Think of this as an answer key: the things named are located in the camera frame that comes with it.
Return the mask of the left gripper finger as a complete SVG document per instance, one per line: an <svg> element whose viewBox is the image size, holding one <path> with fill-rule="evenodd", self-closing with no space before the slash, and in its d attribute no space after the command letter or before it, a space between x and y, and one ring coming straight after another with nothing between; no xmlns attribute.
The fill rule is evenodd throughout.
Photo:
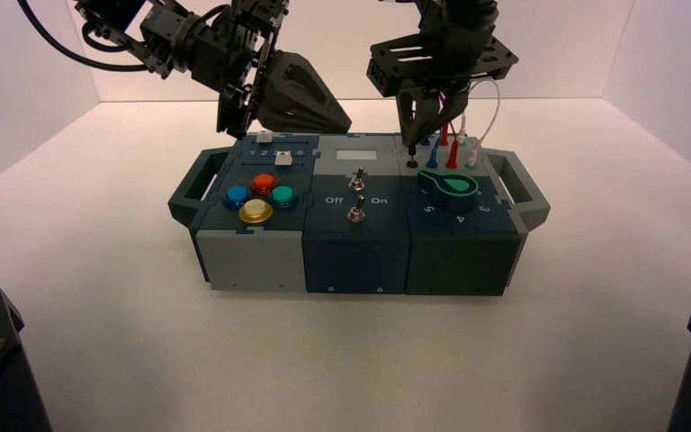
<svg viewBox="0 0 691 432"><path fill-rule="evenodd" d="M346 132L346 112L331 100L266 100L258 105L256 118L264 128L275 132Z"/></svg>
<svg viewBox="0 0 691 432"><path fill-rule="evenodd" d="M270 64L270 100L290 99L337 101L315 68L302 55L278 50ZM352 121L345 113L345 133L351 125Z"/></svg>

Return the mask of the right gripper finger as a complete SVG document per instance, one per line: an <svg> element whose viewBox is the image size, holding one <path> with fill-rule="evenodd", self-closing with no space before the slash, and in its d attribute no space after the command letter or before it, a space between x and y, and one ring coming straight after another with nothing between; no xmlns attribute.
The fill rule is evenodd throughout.
<svg viewBox="0 0 691 432"><path fill-rule="evenodd" d="M437 96L435 116L435 131L440 131L448 122L464 113L470 97L471 86L439 86L436 88Z"/></svg>
<svg viewBox="0 0 691 432"><path fill-rule="evenodd" d="M401 90L396 104L402 144L413 150L436 130L436 92L420 88Z"/></svg>

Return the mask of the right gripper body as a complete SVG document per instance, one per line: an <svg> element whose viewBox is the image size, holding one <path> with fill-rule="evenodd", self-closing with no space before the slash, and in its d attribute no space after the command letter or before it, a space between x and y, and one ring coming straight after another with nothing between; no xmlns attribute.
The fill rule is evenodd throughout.
<svg viewBox="0 0 691 432"><path fill-rule="evenodd" d="M420 34L410 34L370 47L366 75L383 97L418 88L461 88L472 80L503 79L518 56L491 36L480 47L460 38L443 39L437 47Z"/></svg>

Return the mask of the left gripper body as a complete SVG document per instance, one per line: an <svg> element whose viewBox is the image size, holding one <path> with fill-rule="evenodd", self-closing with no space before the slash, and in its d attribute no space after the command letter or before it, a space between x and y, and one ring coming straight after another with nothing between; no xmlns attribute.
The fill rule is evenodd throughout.
<svg viewBox="0 0 691 432"><path fill-rule="evenodd" d="M256 119L265 85L267 63L274 55L279 28L268 32L237 26L231 35L230 52L220 90L216 131L241 139Z"/></svg>

